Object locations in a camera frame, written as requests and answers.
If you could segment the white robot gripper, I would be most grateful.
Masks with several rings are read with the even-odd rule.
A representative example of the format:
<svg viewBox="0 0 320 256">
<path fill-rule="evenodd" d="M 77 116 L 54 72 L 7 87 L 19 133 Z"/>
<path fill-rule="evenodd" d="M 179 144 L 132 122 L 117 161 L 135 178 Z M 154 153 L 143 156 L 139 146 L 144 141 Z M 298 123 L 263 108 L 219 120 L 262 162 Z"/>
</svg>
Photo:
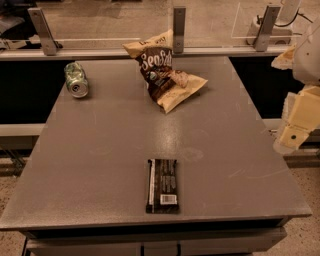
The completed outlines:
<svg viewBox="0 0 320 256">
<path fill-rule="evenodd" d="M 297 45 L 277 56 L 271 66 L 293 68 L 293 77 L 307 84 L 298 93 L 289 92 L 284 101 L 273 148 L 285 155 L 297 150 L 320 126 L 320 20 L 310 24 Z"/>
</svg>

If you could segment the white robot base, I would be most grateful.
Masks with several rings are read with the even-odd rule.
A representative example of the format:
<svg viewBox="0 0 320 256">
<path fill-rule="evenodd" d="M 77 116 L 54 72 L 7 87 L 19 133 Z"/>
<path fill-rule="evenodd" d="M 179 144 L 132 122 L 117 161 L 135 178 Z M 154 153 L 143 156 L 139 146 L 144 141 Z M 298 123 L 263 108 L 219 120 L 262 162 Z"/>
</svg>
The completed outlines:
<svg viewBox="0 0 320 256">
<path fill-rule="evenodd" d="M 270 44 L 289 44 L 293 36 L 292 24 L 299 13 L 302 0 L 284 0 L 277 20 L 272 30 Z M 252 20 L 247 34 L 247 43 L 253 45 L 257 37 L 263 17 L 257 16 Z"/>
</svg>

